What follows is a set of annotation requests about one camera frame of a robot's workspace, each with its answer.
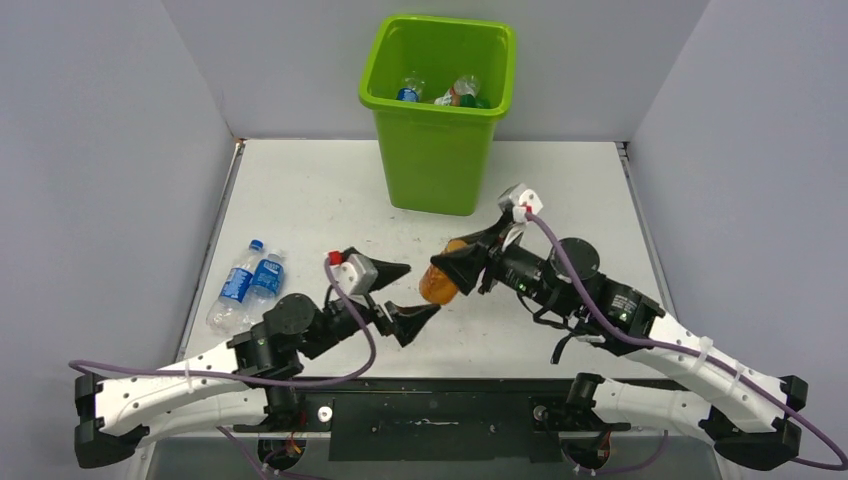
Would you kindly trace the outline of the small orange juice bottle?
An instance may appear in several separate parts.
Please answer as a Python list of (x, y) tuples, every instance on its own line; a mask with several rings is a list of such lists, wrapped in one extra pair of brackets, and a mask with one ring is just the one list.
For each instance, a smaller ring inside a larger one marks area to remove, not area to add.
[(419, 293), (429, 303), (447, 305), (459, 292), (456, 285), (438, 268), (430, 264), (419, 281)]

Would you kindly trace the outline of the green plastic bottle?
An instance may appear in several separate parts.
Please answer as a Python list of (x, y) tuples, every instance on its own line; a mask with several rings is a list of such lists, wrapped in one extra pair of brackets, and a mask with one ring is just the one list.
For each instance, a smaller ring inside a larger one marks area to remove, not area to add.
[(476, 108), (476, 109), (490, 109), (490, 103), (486, 99), (477, 98), (472, 94), (465, 94), (460, 97), (461, 107), (465, 108)]

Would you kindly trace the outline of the red label bottle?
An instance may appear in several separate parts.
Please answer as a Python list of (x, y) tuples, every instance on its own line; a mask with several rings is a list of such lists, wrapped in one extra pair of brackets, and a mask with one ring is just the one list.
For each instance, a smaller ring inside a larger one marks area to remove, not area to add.
[(480, 90), (480, 81), (477, 76), (468, 74), (459, 77), (453, 85), (442, 96), (433, 101), (437, 106), (476, 106), (476, 97)]

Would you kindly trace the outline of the blue label water bottle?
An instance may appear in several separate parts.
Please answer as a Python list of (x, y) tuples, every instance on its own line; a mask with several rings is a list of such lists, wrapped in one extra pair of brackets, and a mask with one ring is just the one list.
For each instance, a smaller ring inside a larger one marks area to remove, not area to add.
[(402, 102), (419, 103), (426, 88), (425, 79), (416, 71), (409, 72), (401, 81), (396, 99)]

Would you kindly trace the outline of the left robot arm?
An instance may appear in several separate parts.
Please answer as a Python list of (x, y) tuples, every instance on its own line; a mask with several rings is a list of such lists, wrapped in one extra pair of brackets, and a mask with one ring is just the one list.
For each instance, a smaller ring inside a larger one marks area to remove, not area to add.
[(333, 251), (325, 262), (323, 304), (302, 293), (285, 295), (247, 331), (157, 370), (73, 361), (78, 465), (113, 465), (141, 447), (193, 431), (277, 432), (329, 421), (327, 407), (305, 399), (319, 382), (302, 378), (304, 361), (356, 333), (368, 342), (381, 335), (409, 345), (439, 306), (378, 304), (372, 297), (409, 270), (354, 248)]

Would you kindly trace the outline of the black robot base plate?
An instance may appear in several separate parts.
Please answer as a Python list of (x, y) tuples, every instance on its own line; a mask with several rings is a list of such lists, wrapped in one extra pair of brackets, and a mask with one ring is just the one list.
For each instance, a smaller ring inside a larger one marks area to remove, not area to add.
[(332, 461), (557, 462), (552, 436), (629, 430), (567, 396), (569, 379), (365, 379), (272, 392), (264, 419), (239, 433), (327, 433)]

